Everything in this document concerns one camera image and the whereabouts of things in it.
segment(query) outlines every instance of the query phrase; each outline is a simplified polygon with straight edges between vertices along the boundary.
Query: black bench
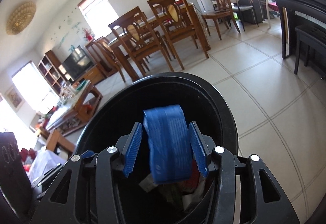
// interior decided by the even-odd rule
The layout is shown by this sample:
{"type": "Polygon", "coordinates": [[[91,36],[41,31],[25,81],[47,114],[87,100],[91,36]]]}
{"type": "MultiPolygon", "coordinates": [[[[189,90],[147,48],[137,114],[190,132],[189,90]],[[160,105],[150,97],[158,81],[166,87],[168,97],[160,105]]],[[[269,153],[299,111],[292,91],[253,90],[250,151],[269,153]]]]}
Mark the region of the black bench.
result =
{"type": "Polygon", "coordinates": [[[294,74],[298,74],[300,41],[308,45],[304,65],[308,65],[310,47],[326,57],[326,29],[311,25],[299,25],[295,28],[297,32],[297,50],[295,59],[294,74]]]}

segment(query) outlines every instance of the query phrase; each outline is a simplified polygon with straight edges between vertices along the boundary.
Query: wooden coffee table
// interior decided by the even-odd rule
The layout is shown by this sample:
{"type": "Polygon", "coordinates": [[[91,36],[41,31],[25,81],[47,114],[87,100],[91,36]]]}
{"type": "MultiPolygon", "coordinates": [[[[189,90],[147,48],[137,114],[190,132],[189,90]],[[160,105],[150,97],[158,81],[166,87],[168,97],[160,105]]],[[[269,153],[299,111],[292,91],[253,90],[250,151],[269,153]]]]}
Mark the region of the wooden coffee table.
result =
{"type": "Polygon", "coordinates": [[[102,97],[97,88],[88,81],[77,95],[69,99],[53,113],[45,129],[51,131],[58,128],[65,137],[86,126],[95,114],[102,97]],[[84,103],[89,94],[93,94],[94,97],[84,103]],[[75,125],[69,127],[68,123],[75,123],[75,125]]]}

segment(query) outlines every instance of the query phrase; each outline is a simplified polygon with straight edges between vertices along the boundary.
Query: piano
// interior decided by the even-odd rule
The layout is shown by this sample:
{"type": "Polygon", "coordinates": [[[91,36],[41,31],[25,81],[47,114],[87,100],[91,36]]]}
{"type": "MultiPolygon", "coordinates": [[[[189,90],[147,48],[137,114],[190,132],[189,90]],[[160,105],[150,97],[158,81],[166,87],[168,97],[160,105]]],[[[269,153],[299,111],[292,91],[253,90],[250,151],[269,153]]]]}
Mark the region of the piano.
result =
{"type": "MultiPolygon", "coordinates": [[[[275,0],[280,11],[282,27],[282,56],[286,59],[296,50],[296,32],[295,27],[301,24],[310,24],[326,28],[326,0],[275,0]],[[288,26],[289,26],[289,52],[286,53],[286,8],[288,26]]],[[[301,43],[302,53],[306,54],[307,46],[301,43]]],[[[326,74],[326,58],[318,52],[310,52],[309,66],[315,69],[321,75],[326,74]]]]}

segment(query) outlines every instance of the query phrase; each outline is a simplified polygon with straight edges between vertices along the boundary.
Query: flat screen tv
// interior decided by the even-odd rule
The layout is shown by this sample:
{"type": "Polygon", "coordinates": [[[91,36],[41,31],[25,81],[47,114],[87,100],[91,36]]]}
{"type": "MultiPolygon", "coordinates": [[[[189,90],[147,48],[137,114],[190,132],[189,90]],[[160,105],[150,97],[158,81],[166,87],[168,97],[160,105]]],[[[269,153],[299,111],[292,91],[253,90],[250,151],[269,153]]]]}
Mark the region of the flat screen tv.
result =
{"type": "Polygon", "coordinates": [[[85,53],[85,51],[79,46],[77,47],[67,59],[62,63],[67,73],[70,75],[70,81],[74,81],[79,78],[86,70],[94,66],[94,63],[85,53]]]}

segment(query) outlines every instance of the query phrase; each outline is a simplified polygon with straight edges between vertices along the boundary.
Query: framed picture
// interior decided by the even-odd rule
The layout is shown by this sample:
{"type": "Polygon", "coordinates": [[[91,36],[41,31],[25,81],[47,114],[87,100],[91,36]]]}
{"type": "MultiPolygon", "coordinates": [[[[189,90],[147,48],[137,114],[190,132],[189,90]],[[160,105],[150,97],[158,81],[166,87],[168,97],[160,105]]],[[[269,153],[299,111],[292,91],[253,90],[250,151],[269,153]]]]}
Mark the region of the framed picture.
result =
{"type": "Polygon", "coordinates": [[[8,103],[13,106],[15,111],[17,111],[25,102],[15,85],[11,86],[6,92],[6,98],[8,103]]]}

